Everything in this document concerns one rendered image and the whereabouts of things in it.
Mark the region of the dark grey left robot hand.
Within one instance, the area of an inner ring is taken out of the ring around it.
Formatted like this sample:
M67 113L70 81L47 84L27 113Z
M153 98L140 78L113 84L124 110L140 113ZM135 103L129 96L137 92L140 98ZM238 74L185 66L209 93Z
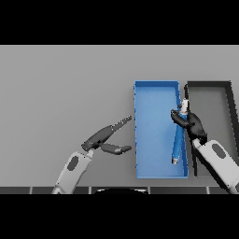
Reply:
M125 125L128 121L132 119L128 116L120 120L115 125L108 125L95 134L93 134L89 139L87 139L81 146L82 148L89 152L91 149L100 148L103 152L107 152L114 155L120 155L132 149L131 146L117 146L112 144L107 144L106 141L112 136L112 134Z

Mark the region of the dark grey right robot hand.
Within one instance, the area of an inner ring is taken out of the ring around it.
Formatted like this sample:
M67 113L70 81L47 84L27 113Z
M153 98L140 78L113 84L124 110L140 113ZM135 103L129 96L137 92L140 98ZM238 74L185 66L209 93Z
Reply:
M171 118L174 123L187 130L191 141L198 139L201 145L207 142L207 132L204 130L201 120L194 114L189 112L186 119L179 115L178 110L171 110Z

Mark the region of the blue pipe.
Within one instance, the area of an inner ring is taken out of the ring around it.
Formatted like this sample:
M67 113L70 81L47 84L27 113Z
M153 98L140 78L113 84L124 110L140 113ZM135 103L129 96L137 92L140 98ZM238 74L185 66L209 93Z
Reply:
M173 122L176 124L176 136L175 142L173 146L173 153L172 153L172 164L177 164L180 158L180 150L184 136L184 130L188 126L188 107L189 107L189 100L184 98L181 101L181 104L177 106L177 110L171 110L171 118Z

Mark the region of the dark grey bin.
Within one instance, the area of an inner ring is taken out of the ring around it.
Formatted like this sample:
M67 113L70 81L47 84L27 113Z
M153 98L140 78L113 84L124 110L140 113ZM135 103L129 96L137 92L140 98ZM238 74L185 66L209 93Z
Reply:
M239 165L239 112L230 81L188 81L190 110L201 120L207 138L215 139Z

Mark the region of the blue bin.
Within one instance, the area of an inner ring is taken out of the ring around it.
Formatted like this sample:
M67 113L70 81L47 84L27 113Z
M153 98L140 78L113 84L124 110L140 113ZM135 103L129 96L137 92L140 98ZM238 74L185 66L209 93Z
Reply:
M177 164L172 164L176 127L171 110L181 104L176 80L134 82L134 141L136 177L187 178L187 147L182 137Z

